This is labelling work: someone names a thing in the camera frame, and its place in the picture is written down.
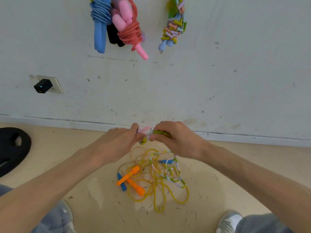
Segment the person's left hand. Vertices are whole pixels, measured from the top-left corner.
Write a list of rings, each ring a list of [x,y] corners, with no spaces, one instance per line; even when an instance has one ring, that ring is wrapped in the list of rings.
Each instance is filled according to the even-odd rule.
[[[146,135],[139,133],[139,139],[130,139],[129,129],[110,129],[92,144],[92,152],[103,166],[115,163],[130,152],[132,147]]]

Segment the person's right hand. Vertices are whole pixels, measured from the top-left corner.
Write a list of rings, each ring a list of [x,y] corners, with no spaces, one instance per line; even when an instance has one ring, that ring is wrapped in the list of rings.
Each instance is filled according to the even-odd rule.
[[[199,160],[208,141],[194,133],[182,122],[161,121],[154,127],[153,134],[168,137],[169,150],[184,158]]]

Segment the person's right forearm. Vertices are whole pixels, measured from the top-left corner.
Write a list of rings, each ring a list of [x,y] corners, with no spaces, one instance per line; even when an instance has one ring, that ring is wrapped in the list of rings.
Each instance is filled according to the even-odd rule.
[[[311,189],[204,141],[200,161],[256,198],[294,233],[311,233]]]

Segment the person's left forearm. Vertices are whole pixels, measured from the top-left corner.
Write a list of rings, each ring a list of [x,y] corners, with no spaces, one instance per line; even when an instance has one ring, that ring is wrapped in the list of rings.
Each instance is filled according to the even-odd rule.
[[[30,233],[79,182],[107,162],[89,147],[0,197],[0,233]]]

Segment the white baseboard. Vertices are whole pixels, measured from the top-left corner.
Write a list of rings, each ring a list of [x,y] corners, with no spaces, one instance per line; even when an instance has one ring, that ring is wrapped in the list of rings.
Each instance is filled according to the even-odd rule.
[[[52,118],[38,118],[29,116],[27,117],[12,116],[1,113],[0,113],[0,123],[26,124],[44,127],[91,130],[99,132],[106,132],[112,128],[129,128],[129,126],[126,125],[52,119]],[[198,131],[195,131],[195,133],[209,141],[311,148],[311,140],[304,140],[304,139],[251,136],[240,134],[198,132]]]

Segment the black plug-in charger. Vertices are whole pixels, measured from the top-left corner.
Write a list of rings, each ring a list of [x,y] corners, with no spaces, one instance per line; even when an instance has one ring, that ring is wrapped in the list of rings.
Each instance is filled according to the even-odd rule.
[[[53,87],[52,82],[49,79],[41,79],[37,84],[34,85],[34,89],[39,94],[45,94],[49,89]]]

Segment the grey and white shoe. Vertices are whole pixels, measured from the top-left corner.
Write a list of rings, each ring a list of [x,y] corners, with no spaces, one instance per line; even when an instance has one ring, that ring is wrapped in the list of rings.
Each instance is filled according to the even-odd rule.
[[[235,233],[237,225],[242,219],[239,212],[229,210],[220,219],[215,233]]]

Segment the person's left leg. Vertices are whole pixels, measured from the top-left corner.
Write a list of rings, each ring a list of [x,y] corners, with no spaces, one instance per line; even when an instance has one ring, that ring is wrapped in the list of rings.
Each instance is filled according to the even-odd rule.
[[[15,189],[0,184],[0,233],[76,233],[71,210],[61,200],[67,192],[37,178]]]

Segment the person's leg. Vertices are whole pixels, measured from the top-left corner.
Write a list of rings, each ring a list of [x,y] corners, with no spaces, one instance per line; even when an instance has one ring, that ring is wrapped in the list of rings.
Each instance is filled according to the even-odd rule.
[[[272,213],[245,216],[237,225],[235,233],[294,233]]]
[[[0,184],[0,233],[76,233],[71,210],[61,200],[67,192],[37,178],[15,189]]]

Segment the black weight plate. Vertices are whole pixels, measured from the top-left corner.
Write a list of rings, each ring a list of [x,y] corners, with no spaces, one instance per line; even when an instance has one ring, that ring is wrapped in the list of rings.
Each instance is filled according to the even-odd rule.
[[[28,155],[32,141],[19,128],[0,128],[0,177],[16,168]]]

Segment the person's right leg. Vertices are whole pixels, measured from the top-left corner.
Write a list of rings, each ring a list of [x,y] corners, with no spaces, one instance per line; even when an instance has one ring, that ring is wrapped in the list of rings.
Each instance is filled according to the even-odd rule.
[[[294,233],[272,213],[245,216],[237,225],[235,233]]]

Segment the white wall socket plate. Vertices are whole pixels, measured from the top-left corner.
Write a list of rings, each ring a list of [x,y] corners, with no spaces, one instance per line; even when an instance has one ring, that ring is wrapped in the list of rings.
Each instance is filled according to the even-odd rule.
[[[49,79],[52,84],[53,84],[53,87],[51,89],[49,89],[47,92],[53,92],[53,93],[58,93],[58,94],[62,94],[63,93],[63,90],[60,86],[60,83],[59,81],[57,80],[57,78],[55,77],[49,77],[49,76],[40,76],[40,75],[37,75],[36,76],[37,79],[38,79],[38,82],[41,80],[41,79]]]

